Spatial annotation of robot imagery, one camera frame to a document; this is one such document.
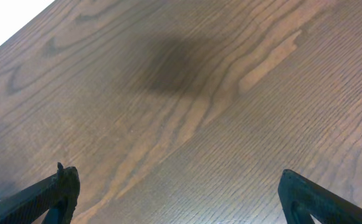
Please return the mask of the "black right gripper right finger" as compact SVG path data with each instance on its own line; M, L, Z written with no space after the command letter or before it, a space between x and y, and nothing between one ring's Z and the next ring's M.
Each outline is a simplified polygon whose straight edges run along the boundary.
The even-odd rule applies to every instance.
M278 195L287 223L362 223L362 208L285 169Z

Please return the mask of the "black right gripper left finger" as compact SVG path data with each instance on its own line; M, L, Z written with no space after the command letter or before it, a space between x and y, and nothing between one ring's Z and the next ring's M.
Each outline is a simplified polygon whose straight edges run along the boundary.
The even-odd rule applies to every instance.
M0 223L33 223L46 214L43 223L69 224L79 193L77 169L58 163L55 174L0 201Z

